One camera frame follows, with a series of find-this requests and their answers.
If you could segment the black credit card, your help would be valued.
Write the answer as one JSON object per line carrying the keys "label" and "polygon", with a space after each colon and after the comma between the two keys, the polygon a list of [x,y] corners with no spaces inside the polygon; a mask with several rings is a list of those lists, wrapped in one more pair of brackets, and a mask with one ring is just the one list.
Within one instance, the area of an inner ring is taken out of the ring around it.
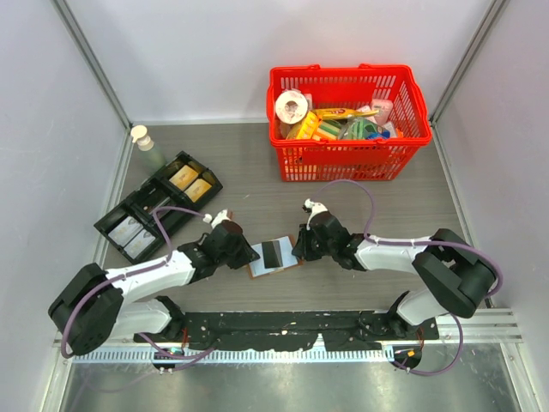
{"label": "black credit card", "polygon": [[281,244],[279,240],[262,242],[262,256],[264,267],[268,270],[282,266]]}

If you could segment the brown leather card holder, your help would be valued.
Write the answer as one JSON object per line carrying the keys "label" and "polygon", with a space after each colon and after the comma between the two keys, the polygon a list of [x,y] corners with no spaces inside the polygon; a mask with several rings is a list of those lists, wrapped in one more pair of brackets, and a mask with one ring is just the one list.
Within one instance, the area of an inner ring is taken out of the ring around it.
{"label": "brown leather card holder", "polygon": [[252,250],[257,253],[259,258],[248,264],[250,278],[256,280],[302,265],[303,261],[293,255],[294,246],[295,239],[292,235],[252,245]]}

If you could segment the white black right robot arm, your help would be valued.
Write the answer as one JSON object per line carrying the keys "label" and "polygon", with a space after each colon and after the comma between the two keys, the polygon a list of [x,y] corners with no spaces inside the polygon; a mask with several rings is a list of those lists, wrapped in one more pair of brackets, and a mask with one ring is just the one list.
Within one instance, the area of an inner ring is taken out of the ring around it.
{"label": "white black right robot arm", "polygon": [[471,318],[501,287],[497,265],[449,229],[431,237],[388,239],[349,233],[328,211],[299,227],[293,255],[304,261],[330,257],[345,270],[393,270],[417,275],[425,287],[405,292],[385,314],[385,328],[410,337],[426,320],[446,313]]}

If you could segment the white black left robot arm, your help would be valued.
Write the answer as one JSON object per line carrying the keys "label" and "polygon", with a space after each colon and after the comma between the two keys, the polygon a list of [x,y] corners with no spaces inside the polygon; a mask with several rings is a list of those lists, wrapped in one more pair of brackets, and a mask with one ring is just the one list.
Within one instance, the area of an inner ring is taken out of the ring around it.
{"label": "white black left robot arm", "polygon": [[161,295],[211,276],[226,265],[236,270],[259,259],[240,225],[224,220],[200,240],[170,254],[126,268],[82,267],[51,304],[48,314],[62,333],[62,355],[88,354],[106,340],[145,333],[157,341],[178,340],[184,315]]}

